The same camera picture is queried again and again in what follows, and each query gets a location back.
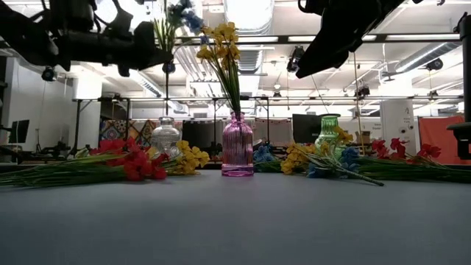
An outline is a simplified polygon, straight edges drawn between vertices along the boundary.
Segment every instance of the ceiling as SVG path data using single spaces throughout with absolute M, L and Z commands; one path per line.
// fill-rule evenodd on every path
M 107 1 L 111 2 L 111 0 L 102 0 L 101 2 L 106 3 Z M 32 15 L 41 10 L 41 6 L 38 4 L 39 1 L 32 0 L 32 4 L 28 5 L 24 5 L 26 1 L 19 0 L 5 2 L 26 15 Z M 131 8 L 135 3 L 134 0 L 120 0 L 120 2 L 124 8 L 126 8 L 125 6 Z M 447 0 L 442 6 L 436 6 L 436 0 L 424 0 L 417 5 L 413 4 L 412 1 L 410 2 L 409 4 L 408 1 L 405 1 L 405 4 L 396 9 L 372 33 L 452 32 L 463 12 L 471 9 L 471 0 Z M 202 18 L 207 25 L 214 27 L 224 22 L 222 0 L 202 0 L 202 6 Z M 139 15 L 136 15 L 136 18 L 138 21 L 139 19 L 143 20 Z M 315 35 L 319 29 L 320 17 L 299 11 L 297 0 L 275 0 L 272 35 Z M 364 80 L 364 84 L 370 87 L 372 94 L 375 94 L 378 86 L 380 86 L 378 71 L 372 71 L 375 66 L 384 61 L 393 63 L 405 59 L 428 44 L 387 43 L 383 45 L 381 43 L 365 43 L 357 50 L 355 57 L 351 54 L 349 60 L 339 69 L 328 69 L 301 80 L 293 78 L 286 71 L 287 58 L 294 45 L 271 45 L 269 48 L 272 50 L 263 53 L 263 65 L 257 95 L 272 95 L 274 85 L 279 84 L 282 96 L 317 96 L 316 86 L 323 96 L 343 96 L 346 93 L 352 96 L 355 88 L 353 85 L 355 75 L 360 77 L 368 73 L 368 77 L 372 78 Z M 461 57 L 462 50 L 460 47 L 440 57 L 444 62 L 442 70 L 429 73 L 427 70 L 416 69 L 407 73 L 408 77 L 412 78 L 414 93 L 426 95 L 430 88 L 461 80 L 463 77 Z M 195 90 L 190 89 L 192 79 L 188 78 L 180 62 L 176 60 L 175 63 L 177 69 L 169 77 L 170 97 L 201 96 L 195 95 Z M 99 64 L 89 64 L 89 66 L 96 69 L 96 72 L 104 78 L 104 92 L 112 91 L 130 96 L 142 95 L 143 88 L 133 79 L 120 77 L 115 66 L 103 67 Z M 165 85 L 162 66 L 149 68 L 144 73 L 154 85 L 160 87 Z M 446 91 L 446 93 L 460 95 L 462 94 L 462 88 L 457 87 L 457 89 Z

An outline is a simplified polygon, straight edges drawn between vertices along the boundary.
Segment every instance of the patterned fabric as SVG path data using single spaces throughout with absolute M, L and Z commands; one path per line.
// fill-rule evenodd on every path
M 149 146 L 151 144 L 152 131 L 160 126 L 159 121 L 130 121 L 129 136 L 135 139 L 137 144 Z M 183 122 L 176 121 L 174 127 L 182 131 Z M 125 120 L 102 121 L 100 124 L 100 140 L 114 140 L 126 137 Z

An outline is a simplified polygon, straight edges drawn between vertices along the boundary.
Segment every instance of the gray table surface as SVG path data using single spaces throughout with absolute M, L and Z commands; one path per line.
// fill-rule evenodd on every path
M 282 174 L 0 188 L 0 264 L 471 264 L 471 185 Z

